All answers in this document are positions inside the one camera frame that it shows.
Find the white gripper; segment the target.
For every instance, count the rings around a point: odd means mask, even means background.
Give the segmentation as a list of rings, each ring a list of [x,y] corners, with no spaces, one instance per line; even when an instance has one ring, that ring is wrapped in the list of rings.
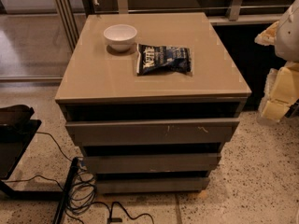
[[[274,46],[278,29],[275,21],[259,33],[254,42]],[[299,99],[299,63],[286,62],[279,69],[271,68],[264,85],[264,97],[258,111],[263,119],[280,121]]]

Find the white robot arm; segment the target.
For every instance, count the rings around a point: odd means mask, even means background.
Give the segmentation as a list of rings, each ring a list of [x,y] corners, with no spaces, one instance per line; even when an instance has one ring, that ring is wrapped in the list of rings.
[[[279,21],[258,34],[254,42],[273,46],[276,56],[286,62],[279,69],[270,69],[258,108],[262,119],[280,122],[299,100],[299,0],[290,5]]]

